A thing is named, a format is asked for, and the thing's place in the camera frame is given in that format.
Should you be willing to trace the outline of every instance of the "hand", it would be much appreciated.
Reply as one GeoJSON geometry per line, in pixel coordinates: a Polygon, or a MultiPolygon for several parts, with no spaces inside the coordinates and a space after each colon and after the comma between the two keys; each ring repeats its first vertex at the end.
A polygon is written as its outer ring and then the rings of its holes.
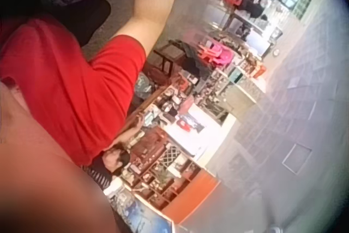
{"type": "Polygon", "coordinates": [[[140,130],[144,125],[144,116],[143,114],[138,114],[137,115],[137,120],[135,121],[134,127],[137,130],[140,130]]]}

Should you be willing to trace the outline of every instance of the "display case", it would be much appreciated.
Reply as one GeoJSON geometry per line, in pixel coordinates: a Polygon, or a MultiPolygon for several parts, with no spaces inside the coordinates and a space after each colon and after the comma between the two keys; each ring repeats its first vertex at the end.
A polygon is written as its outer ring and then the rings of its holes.
{"type": "Polygon", "coordinates": [[[166,141],[163,147],[154,144],[152,152],[143,156],[142,160],[134,158],[121,179],[159,211],[175,200],[201,171],[173,142],[166,141]]]}

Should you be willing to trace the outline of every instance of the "floor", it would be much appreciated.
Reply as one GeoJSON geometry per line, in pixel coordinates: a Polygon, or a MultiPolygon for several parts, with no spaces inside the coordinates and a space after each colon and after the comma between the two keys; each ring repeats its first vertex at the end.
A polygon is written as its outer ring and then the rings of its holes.
{"type": "MultiPolygon", "coordinates": [[[[89,44],[83,49],[88,59],[91,59],[132,15],[134,0],[108,1],[112,7],[110,17],[96,31],[89,44]]],[[[172,13],[157,46],[163,45],[168,39],[179,38],[189,26],[200,26],[202,13],[206,8],[207,2],[208,0],[175,0],[172,13]]]]}
{"type": "MultiPolygon", "coordinates": [[[[108,1],[112,14],[84,48],[88,58],[131,16],[133,0],[108,1]]],[[[207,2],[176,0],[157,45],[199,27],[207,2]]],[[[349,21],[340,0],[326,6],[209,163],[222,184],[184,222],[188,230],[323,232],[335,214],[348,181],[349,21]],[[286,160],[301,169],[290,171],[286,160]]]]}

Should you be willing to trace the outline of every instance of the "shelf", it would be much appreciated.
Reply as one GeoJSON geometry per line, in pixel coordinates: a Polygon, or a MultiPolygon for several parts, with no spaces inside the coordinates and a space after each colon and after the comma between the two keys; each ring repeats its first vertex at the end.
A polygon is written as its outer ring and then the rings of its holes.
{"type": "Polygon", "coordinates": [[[155,208],[157,208],[158,210],[164,209],[169,204],[168,201],[166,201],[162,196],[159,196],[159,195],[151,196],[149,198],[149,203],[153,205],[155,208]]]}
{"type": "Polygon", "coordinates": [[[177,194],[175,194],[173,191],[171,190],[167,190],[164,192],[163,197],[168,200],[168,201],[172,201],[177,197],[177,194]]]}
{"type": "Polygon", "coordinates": [[[190,183],[190,181],[187,180],[184,177],[182,177],[182,178],[175,178],[174,179],[174,183],[171,186],[171,190],[176,192],[176,194],[178,195],[187,187],[187,185],[189,183],[190,183]]]}
{"type": "Polygon", "coordinates": [[[185,177],[187,180],[193,180],[196,175],[200,172],[200,167],[198,167],[196,164],[191,163],[185,171],[182,173],[182,176],[185,177]]]}

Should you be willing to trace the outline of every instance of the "storefront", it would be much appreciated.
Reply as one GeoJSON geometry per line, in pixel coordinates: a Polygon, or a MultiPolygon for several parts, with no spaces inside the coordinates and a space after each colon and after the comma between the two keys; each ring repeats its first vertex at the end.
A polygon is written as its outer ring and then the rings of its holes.
{"type": "Polygon", "coordinates": [[[264,60],[288,16],[305,16],[306,1],[248,0],[262,8],[256,16],[239,8],[243,0],[212,0],[203,28],[154,50],[159,63],[143,69],[122,131],[140,113],[145,123],[126,145],[130,164],[105,190],[132,230],[172,232],[219,185],[207,164],[264,98],[264,60]]]}

